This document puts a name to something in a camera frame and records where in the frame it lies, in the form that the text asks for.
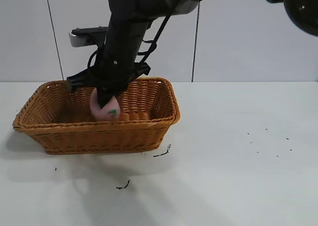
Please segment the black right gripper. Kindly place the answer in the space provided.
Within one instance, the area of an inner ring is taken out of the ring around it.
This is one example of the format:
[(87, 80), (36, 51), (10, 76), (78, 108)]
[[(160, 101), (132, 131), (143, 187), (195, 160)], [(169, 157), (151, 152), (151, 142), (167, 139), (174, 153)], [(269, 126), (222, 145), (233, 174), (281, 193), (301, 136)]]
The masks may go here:
[(149, 20), (111, 19), (108, 26), (73, 29), (69, 33), (73, 47), (96, 45), (97, 50), (91, 55), (94, 64), (88, 62), (86, 70), (67, 78), (69, 90), (96, 87), (100, 108), (125, 91), (135, 79), (135, 59), (150, 24)]

